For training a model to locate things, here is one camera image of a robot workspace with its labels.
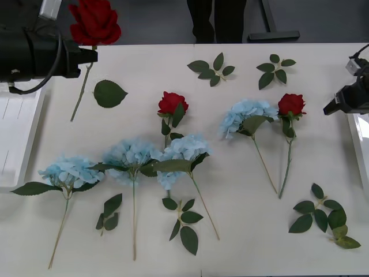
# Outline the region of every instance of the green stem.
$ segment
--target green stem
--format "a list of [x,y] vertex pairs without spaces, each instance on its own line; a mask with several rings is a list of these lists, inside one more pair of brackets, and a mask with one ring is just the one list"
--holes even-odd
[[66,202],[66,205],[65,205],[65,212],[64,212],[62,224],[60,225],[59,233],[58,233],[58,236],[57,236],[57,241],[55,242],[55,246],[54,246],[54,251],[52,252],[51,260],[50,260],[50,263],[48,264],[48,269],[50,269],[52,267],[52,262],[54,261],[55,251],[57,250],[57,247],[58,247],[59,239],[60,239],[60,236],[61,236],[62,230],[63,230],[65,215],[67,214],[67,210],[68,210],[69,199],[70,198],[67,199],[67,202]]
[[212,217],[210,216],[210,213],[209,213],[209,211],[208,211],[208,209],[207,209],[207,207],[206,207],[206,205],[205,205],[204,199],[202,198],[202,195],[201,195],[201,192],[200,192],[200,190],[199,190],[199,188],[198,188],[198,185],[197,185],[197,183],[196,183],[196,181],[195,181],[195,179],[194,179],[194,177],[193,177],[192,173],[188,173],[188,175],[191,177],[192,181],[194,182],[194,185],[195,185],[195,187],[196,187],[196,189],[197,189],[198,194],[200,195],[200,198],[201,198],[201,201],[202,201],[202,203],[203,203],[203,205],[204,205],[204,208],[205,208],[205,210],[206,210],[206,213],[208,214],[208,217],[209,217],[209,219],[210,219],[210,221],[211,221],[211,223],[212,223],[212,225],[213,225],[213,228],[214,228],[215,234],[217,235],[217,239],[218,239],[218,240],[220,240],[219,234],[218,234],[218,232],[217,232],[217,229],[215,228],[215,225],[214,225],[213,219],[212,219]]
[[273,181],[272,181],[272,179],[271,179],[271,177],[270,177],[270,175],[269,175],[269,172],[268,172],[268,170],[267,170],[267,168],[266,168],[266,165],[265,165],[265,162],[264,162],[264,160],[263,160],[263,157],[261,156],[261,153],[260,153],[260,150],[259,150],[258,144],[256,143],[256,140],[255,140],[255,134],[253,134],[253,135],[251,136],[251,138],[252,138],[252,139],[253,139],[253,141],[254,141],[255,147],[256,147],[256,149],[257,149],[257,151],[258,151],[258,153],[259,153],[260,159],[261,159],[261,161],[262,161],[262,163],[263,163],[263,165],[264,165],[265,171],[266,171],[266,173],[267,173],[267,175],[268,175],[268,177],[269,177],[270,184],[272,185],[272,187],[273,187],[274,191],[276,192],[276,194],[278,194],[277,189],[276,189],[276,187],[274,186]]

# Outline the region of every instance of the table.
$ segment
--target table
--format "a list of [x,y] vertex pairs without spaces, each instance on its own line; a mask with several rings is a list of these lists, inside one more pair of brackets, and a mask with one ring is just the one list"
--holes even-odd
[[[343,85],[354,81],[346,71],[348,56],[361,44],[248,44],[99,47],[79,111],[70,116],[82,79],[55,78],[49,84],[26,174],[41,181],[37,170],[57,156],[85,155],[99,161],[121,139],[142,136],[163,145],[157,104],[163,91],[177,92],[190,105],[178,127],[181,133],[202,132],[213,155],[195,171],[221,240],[205,217],[194,226],[199,235],[197,256],[179,237],[168,242],[176,215],[166,210],[165,191],[156,179],[143,178],[137,189],[137,260],[132,260],[132,193],[107,178],[92,190],[76,194],[55,255],[54,247],[65,200],[57,192],[21,197],[0,195],[0,272],[2,276],[266,276],[367,274],[368,202],[364,197],[346,115],[324,116],[323,108]],[[236,66],[227,82],[211,88],[187,68],[196,59],[212,62],[220,52]],[[258,90],[261,72],[255,67],[275,53],[297,64],[288,69],[288,85]],[[129,94],[116,108],[99,107],[91,93],[104,79],[117,82]],[[242,98],[276,105],[285,93],[303,94],[307,115],[296,124],[292,166],[282,200],[268,183],[252,141],[243,136],[220,140],[217,128],[225,112]],[[287,162],[287,144],[276,123],[257,131],[259,147],[277,186]],[[362,247],[343,250],[313,223],[304,234],[289,234],[298,217],[293,207],[313,200],[310,186],[321,185],[347,213],[349,235]],[[118,227],[95,230],[103,203],[123,193]],[[172,195],[184,201],[196,197],[194,210],[206,215],[195,187],[183,177]]]

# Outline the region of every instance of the flower head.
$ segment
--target flower head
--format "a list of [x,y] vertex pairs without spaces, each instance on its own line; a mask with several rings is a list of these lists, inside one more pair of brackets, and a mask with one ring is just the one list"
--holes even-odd
[[246,118],[254,115],[264,115],[271,117],[274,120],[278,119],[278,110],[270,106],[267,101],[253,101],[243,99],[233,105],[231,110],[225,115],[223,122],[219,127],[219,134],[224,135],[225,138],[231,139],[231,133],[235,133],[240,128],[240,125]]
[[80,156],[60,157],[44,171],[39,170],[39,174],[43,175],[48,185],[78,189],[85,183],[94,184],[104,178],[104,173],[88,169],[95,164]]

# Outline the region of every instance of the leaf sprig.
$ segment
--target leaf sprig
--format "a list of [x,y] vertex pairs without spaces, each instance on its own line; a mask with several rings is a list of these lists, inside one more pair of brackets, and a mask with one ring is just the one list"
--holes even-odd
[[[295,205],[293,209],[303,215],[289,228],[289,233],[303,233],[309,230],[312,225],[312,216],[314,216],[315,222],[324,233],[329,225],[334,236],[330,240],[335,244],[344,249],[359,248],[361,245],[357,241],[346,236],[348,232],[347,217],[341,204],[334,200],[328,200],[322,188],[317,184],[311,186],[311,191],[318,199],[318,204],[314,205],[312,201],[302,201]],[[318,209],[320,205],[332,210],[329,216],[321,209]]]
[[286,71],[281,69],[281,67],[292,66],[296,63],[293,59],[283,59],[282,61],[280,61],[280,57],[276,54],[270,55],[269,59],[272,63],[262,63],[261,65],[256,67],[260,71],[265,72],[259,79],[259,90],[269,85],[273,81],[275,76],[282,83],[287,84]]
[[227,79],[225,77],[235,70],[234,66],[226,66],[220,73],[219,71],[222,68],[223,63],[224,55],[223,53],[220,53],[213,62],[214,69],[211,69],[207,62],[201,60],[194,61],[187,66],[193,72],[200,73],[198,76],[199,79],[210,80],[210,86],[214,87],[219,83],[221,78],[226,81]]

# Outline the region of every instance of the cable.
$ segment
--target cable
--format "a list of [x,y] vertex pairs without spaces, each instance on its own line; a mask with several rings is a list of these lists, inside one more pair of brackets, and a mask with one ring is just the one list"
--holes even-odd
[[31,88],[27,91],[22,91],[21,89],[18,89],[16,87],[14,87],[14,83],[9,84],[9,92],[10,93],[16,93],[16,94],[20,94],[20,95],[25,95],[25,94],[30,94],[32,92],[38,91],[40,88],[42,88],[44,85],[46,85],[46,83],[52,78],[52,76],[54,75],[55,71],[57,70],[57,67],[59,65],[59,61],[62,55],[62,34],[60,32],[59,29],[57,29],[58,32],[58,50],[57,50],[57,57],[55,58],[54,63],[52,64],[52,67],[50,69],[50,71],[47,73],[46,77],[44,80],[42,80],[40,82],[40,84],[38,84],[37,86],[35,86],[34,88]]

